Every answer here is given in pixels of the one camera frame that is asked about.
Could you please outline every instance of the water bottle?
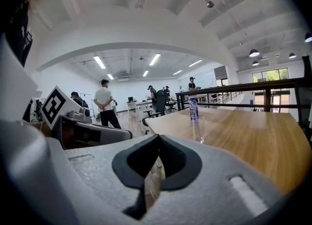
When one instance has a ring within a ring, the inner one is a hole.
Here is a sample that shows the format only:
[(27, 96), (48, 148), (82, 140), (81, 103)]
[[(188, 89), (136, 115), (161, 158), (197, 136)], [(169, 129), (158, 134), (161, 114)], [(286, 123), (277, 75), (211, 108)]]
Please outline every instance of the water bottle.
[(195, 98), (191, 98), (190, 101), (190, 114), (191, 122), (196, 122), (198, 120), (198, 105)]

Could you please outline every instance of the hair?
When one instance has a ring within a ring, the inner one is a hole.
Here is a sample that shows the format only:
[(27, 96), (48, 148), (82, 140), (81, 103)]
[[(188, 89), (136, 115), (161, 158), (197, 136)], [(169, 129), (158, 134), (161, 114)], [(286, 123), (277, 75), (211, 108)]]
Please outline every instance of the hair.
[(109, 80), (103, 79), (103, 80), (101, 81), (101, 85), (102, 85), (102, 86), (105, 85), (106, 83), (109, 83)]

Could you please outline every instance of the black office chair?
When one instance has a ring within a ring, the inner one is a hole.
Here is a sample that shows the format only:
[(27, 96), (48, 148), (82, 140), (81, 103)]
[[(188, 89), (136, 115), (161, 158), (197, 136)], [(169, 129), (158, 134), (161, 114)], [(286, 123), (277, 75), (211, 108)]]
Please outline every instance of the black office chair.
[[(146, 118), (154, 118), (165, 115), (165, 105), (166, 105), (166, 96), (158, 96), (156, 103), (156, 113), (151, 113), (152, 110), (145, 111), (144, 113), (148, 114), (148, 117)], [(142, 123), (144, 126), (148, 127), (147, 123), (145, 122), (146, 118), (142, 119)]]
[(169, 108), (167, 109), (167, 111), (172, 111), (172, 110), (176, 110), (177, 109), (174, 107), (174, 105), (176, 104), (176, 102), (173, 102), (173, 103), (169, 103), (170, 99), (169, 99), (169, 96), (166, 96), (166, 106), (168, 106)]

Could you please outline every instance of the tree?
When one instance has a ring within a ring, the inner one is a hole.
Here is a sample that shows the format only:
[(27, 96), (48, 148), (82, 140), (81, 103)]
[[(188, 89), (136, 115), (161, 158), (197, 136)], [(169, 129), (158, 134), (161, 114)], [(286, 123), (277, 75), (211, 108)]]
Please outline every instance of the tree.
[(283, 68), (279, 70), (279, 76), (281, 77), (281, 79), (288, 79), (288, 69), (287, 68)]
[(279, 74), (276, 70), (267, 71), (266, 81), (279, 80)]

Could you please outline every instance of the ceiling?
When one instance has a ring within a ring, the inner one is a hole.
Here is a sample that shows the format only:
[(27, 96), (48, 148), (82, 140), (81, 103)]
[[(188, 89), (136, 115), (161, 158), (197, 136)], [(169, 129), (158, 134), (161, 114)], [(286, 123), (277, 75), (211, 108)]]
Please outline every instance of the ceiling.
[[(149, 66), (156, 54), (161, 54), (153, 66)], [(93, 56), (101, 58), (105, 69), (101, 69)], [(149, 71), (146, 78), (177, 77), (182, 73), (196, 69), (205, 63), (205, 59), (196, 65), (189, 67), (192, 63), (202, 58), (188, 54), (155, 49), (115, 49), (106, 50), (86, 55), (81, 55), (70, 60), (86, 72), (92, 72), (97, 79), (108, 78), (111, 74), (114, 78), (129, 77), (131, 79), (143, 79), (143, 74)]]
[[(254, 58), (249, 51), (257, 49), (267, 60), (259, 67), (276, 65), (290, 61), (293, 52), (299, 60), (311, 45), (303, 41), (307, 31), (298, 10), (291, 0), (210, 0), (214, 8), (207, 8), (208, 0), (36, 0), (35, 13), (30, 23), (36, 37), (41, 39), (49, 34), (58, 23), (75, 19), (95, 8), (123, 6), (129, 9), (141, 8), (146, 11), (169, 11), (176, 18), (199, 22), (203, 29), (213, 31), (226, 45), (237, 60), (239, 70), (252, 68)], [(113, 75), (130, 74), (141, 77), (149, 70), (149, 61), (155, 51), (146, 49), (121, 49), (98, 52), (104, 58), (107, 71)], [(150, 70), (148, 77), (170, 77), (180, 69), (188, 70), (192, 61), (198, 58), (168, 51)], [(73, 63), (92, 59), (93, 54), (81, 55), (72, 59)], [(87, 62), (85, 68), (99, 78), (106, 74), (94, 62)]]

